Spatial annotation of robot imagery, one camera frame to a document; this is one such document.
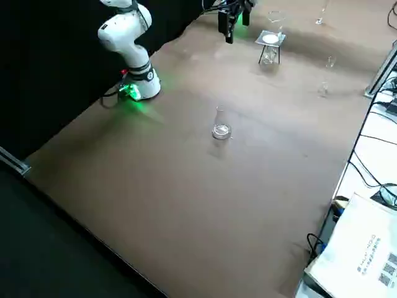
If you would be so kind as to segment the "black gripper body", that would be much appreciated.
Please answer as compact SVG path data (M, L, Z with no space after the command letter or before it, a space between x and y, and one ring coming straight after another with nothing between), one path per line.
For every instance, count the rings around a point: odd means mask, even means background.
M230 9L243 11L251 11L256 4L257 0L232 0L226 2Z

